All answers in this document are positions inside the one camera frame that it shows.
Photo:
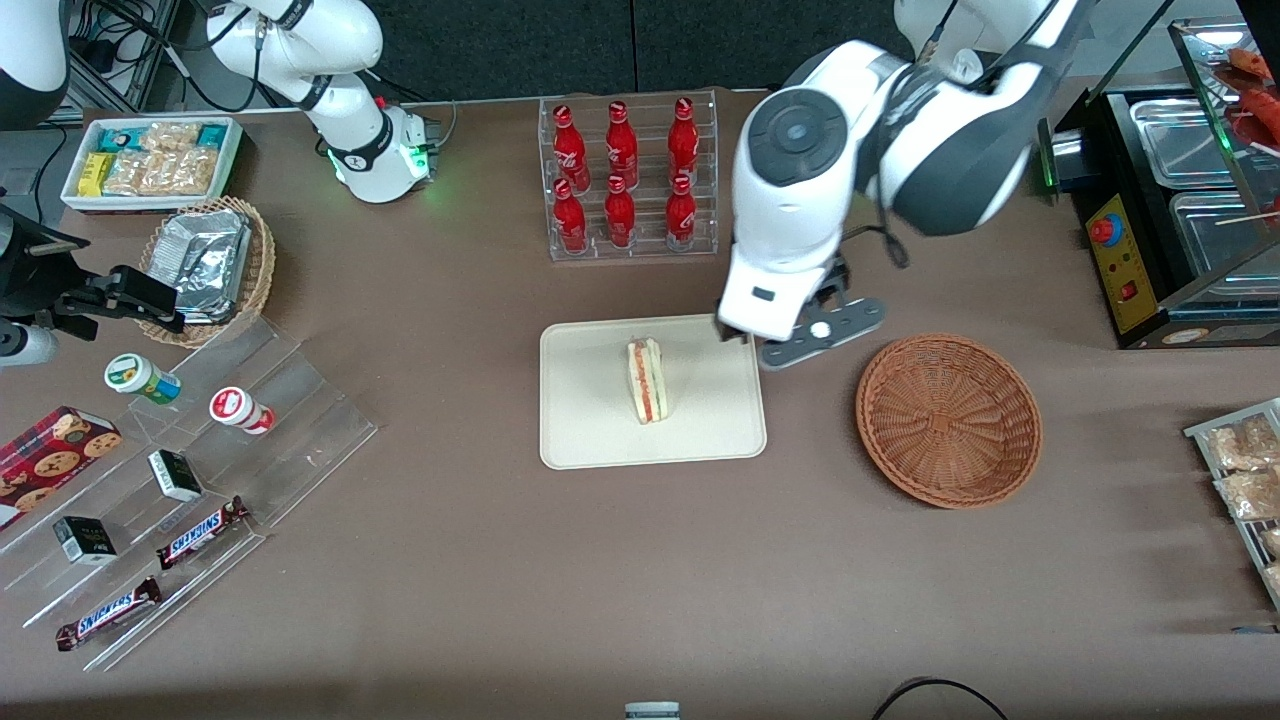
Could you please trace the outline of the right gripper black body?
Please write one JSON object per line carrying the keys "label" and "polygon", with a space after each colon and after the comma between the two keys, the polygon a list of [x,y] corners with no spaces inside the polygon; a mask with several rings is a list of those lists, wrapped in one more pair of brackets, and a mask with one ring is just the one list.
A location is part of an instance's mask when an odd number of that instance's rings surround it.
{"label": "right gripper black body", "polygon": [[40,313],[52,314],[59,296],[86,284],[84,272],[73,252],[91,242],[46,227],[3,206],[1,314],[10,322],[26,322]]}

